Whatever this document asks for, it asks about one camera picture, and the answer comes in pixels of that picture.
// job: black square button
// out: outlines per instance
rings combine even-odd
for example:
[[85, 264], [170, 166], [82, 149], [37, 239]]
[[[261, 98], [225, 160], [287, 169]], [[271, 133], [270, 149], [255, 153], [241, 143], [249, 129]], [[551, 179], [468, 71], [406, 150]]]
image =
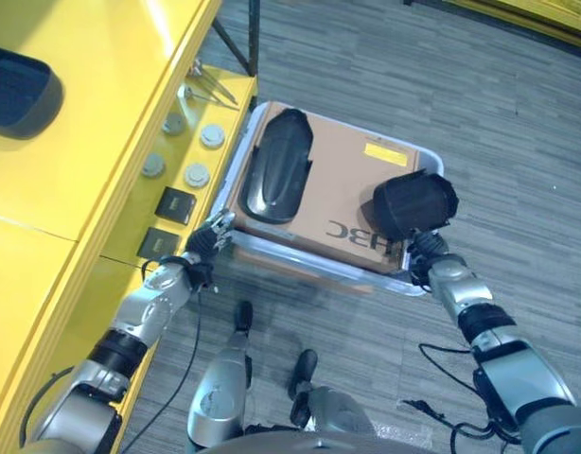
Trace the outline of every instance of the black square button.
[[179, 245], [179, 236], [164, 230], [149, 227], [137, 255], [155, 260], [163, 255], [173, 255]]
[[196, 197], [193, 194], [166, 187], [158, 202], [156, 216], [187, 225], [195, 204]]

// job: metal tool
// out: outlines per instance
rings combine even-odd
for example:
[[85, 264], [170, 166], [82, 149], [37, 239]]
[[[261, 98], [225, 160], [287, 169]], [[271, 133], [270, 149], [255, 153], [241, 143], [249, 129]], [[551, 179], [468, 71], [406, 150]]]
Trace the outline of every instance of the metal tool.
[[218, 97], [216, 97], [214, 95], [213, 95], [213, 97], [198, 95], [198, 94], [196, 94], [196, 92], [194, 92], [192, 90], [192, 87], [190, 87], [189, 85], [186, 85], [184, 87], [184, 98], [191, 99], [192, 97], [195, 99], [201, 99], [201, 100], [207, 101], [207, 102], [213, 102], [213, 103], [217, 104], [218, 106], [225, 107], [227, 109], [232, 109], [233, 111], [238, 110], [238, 107], [234, 107], [234, 106], [230, 106], [229, 104], [225, 104], [223, 101], [221, 101]]
[[227, 97], [230, 101], [234, 104], [238, 105], [236, 98], [232, 93], [221, 84], [216, 78], [214, 78], [211, 74], [209, 74], [203, 67], [202, 62], [200, 59], [194, 60], [194, 64], [192, 64], [191, 69], [188, 73], [192, 77], [202, 77], [209, 81], [215, 88], [217, 88], [220, 92], [222, 92], [225, 97]]

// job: metal bar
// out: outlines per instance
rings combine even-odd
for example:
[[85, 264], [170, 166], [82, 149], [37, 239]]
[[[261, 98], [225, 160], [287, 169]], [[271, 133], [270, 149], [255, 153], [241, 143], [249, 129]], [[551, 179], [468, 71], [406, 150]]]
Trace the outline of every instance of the metal bar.
[[249, 0], [249, 76], [256, 76], [259, 63], [261, 0]]
[[219, 22], [219, 19], [217, 17], [213, 21], [213, 28], [215, 29], [219, 37], [223, 40], [225, 45], [227, 45], [227, 48], [230, 49], [230, 51], [234, 54], [234, 57], [236, 57], [238, 62], [242, 65], [244, 71], [246, 71], [246, 74], [252, 76], [249, 63], [246, 61], [246, 58], [242, 55], [242, 52], [240, 52], [240, 49], [238, 49], [236, 43], [232, 41], [230, 35], [227, 34], [227, 31], [225, 31], [225, 28], [223, 28], [223, 25], [221, 24], [221, 22]]

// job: yellow table surface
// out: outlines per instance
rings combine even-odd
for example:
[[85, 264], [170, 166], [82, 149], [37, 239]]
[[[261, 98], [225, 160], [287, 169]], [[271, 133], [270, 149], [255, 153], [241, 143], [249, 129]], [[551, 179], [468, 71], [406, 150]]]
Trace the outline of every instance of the yellow table surface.
[[0, 452], [219, 6], [0, 1], [0, 46], [47, 62], [64, 87], [40, 135], [0, 136]]
[[171, 83], [172, 72], [188, 46], [193, 59], [219, 5], [0, 1], [0, 47], [45, 61], [64, 87], [40, 135], [0, 136], [0, 216], [79, 239], [125, 152], [160, 126], [181, 80]]
[[0, 219], [0, 404], [76, 243]]

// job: white tray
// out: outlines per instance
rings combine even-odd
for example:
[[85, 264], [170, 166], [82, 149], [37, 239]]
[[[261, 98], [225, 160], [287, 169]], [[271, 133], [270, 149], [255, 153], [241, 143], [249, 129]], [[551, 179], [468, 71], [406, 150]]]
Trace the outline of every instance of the white tray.
[[[268, 102], [259, 104], [251, 114], [251, 118], [249, 119], [244, 136], [238, 144], [236, 154], [234, 155], [227, 173], [225, 174], [220, 192], [213, 203], [211, 214], [218, 213], [219, 210], [225, 206], [230, 191], [232, 190], [232, 186], [234, 185], [234, 182], [236, 181], [236, 178], [240, 172], [240, 167], [242, 166], [244, 156], [250, 152], [250, 145], [253, 140], [256, 127], [259, 124], [261, 116], [265, 113], [268, 104]], [[330, 120], [330, 118], [322, 115], [317, 116]], [[338, 121], [337, 123], [350, 126], [351, 128], [357, 129], [359, 131], [376, 135], [384, 139], [392, 140], [409, 147], [416, 148], [419, 150], [419, 168], [425, 168], [429, 173], [437, 173], [442, 176], [444, 175], [444, 163], [442, 163], [440, 157], [430, 149], [422, 148], [415, 144], [395, 139], [394, 137], [382, 136], [376, 132], [365, 130], [363, 128], [356, 128], [355, 126], [348, 125], [341, 121]], [[239, 247], [246, 249], [247, 251], [251, 251], [252, 253], [258, 253], [264, 257], [275, 259], [282, 263], [293, 264], [296, 268], [315, 272], [319, 275], [322, 275], [323, 277], [347, 285], [372, 285], [408, 296], [420, 296], [425, 293], [421, 287], [413, 286], [412, 284], [400, 278], [401, 274], [406, 276], [406, 272], [399, 271], [397, 275], [377, 274], [372, 271], [366, 271], [358, 267], [347, 265], [346, 263], [339, 262], [337, 260], [321, 257], [315, 253], [299, 251], [289, 246], [284, 246], [274, 241], [270, 241], [269, 239], [248, 235], [239, 231], [234, 231], [232, 233], [232, 242]], [[405, 253], [402, 260], [403, 271], [408, 269], [409, 261], [409, 254]]]

